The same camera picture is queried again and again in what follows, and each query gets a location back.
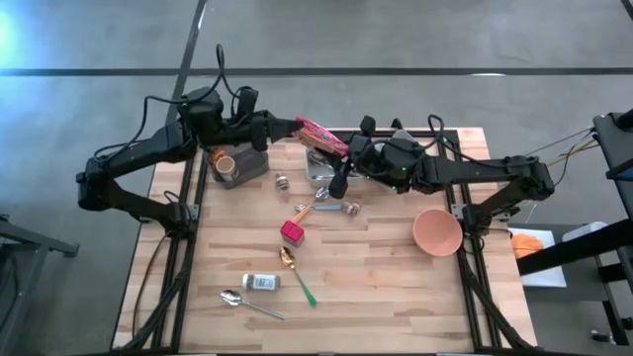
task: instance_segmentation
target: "orange cup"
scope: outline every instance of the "orange cup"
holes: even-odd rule
[[[462,244],[462,227],[452,215],[440,210],[420,213],[413,222],[415,243],[433,256],[448,256]]]

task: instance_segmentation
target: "spice jar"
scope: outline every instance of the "spice jar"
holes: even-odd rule
[[[253,291],[279,290],[280,278],[276,275],[245,274],[241,278],[241,288]]]

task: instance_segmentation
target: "red block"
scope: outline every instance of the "red block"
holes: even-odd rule
[[[294,222],[284,222],[280,231],[284,240],[295,247],[301,246],[304,242],[304,230]]]

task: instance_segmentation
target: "gray floor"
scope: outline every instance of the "gray floor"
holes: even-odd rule
[[[178,68],[196,5],[0,1],[0,68]],[[228,67],[623,67],[633,66],[632,32],[619,0],[210,0],[192,66],[215,67],[220,42]],[[186,88],[210,80],[190,78]],[[229,80],[260,90],[259,107],[279,117],[301,115],[329,127],[355,126],[366,114],[381,125],[398,117],[421,127],[429,113],[450,127],[484,127],[496,156],[524,153],[587,128],[595,115],[633,107],[633,76],[625,75]],[[81,244],[75,259],[47,261],[19,340],[21,355],[108,349],[138,224],[119,212],[80,210],[74,174],[96,148],[129,139],[144,95],[168,97],[175,82],[175,76],[0,77],[0,212]],[[145,135],[164,123],[166,111],[151,105]],[[622,219],[605,167],[598,150],[573,158],[556,195],[538,204],[530,222]],[[151,173],[135,173],[123,185],[146,194]],[[622,287],[614,286],[620,311],[633,315]],[[530,303],[530,312],[539,344],[548,349],[630,353],[587,339],[590,329],[606,328],[600,305]]]

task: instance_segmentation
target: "white label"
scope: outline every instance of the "white label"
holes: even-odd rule
[[[275,291],[277,286],[275,283],[277,282],[276,276],[272,275],[254,275],[253,276],[253,289],[263,290],[263,291]]]

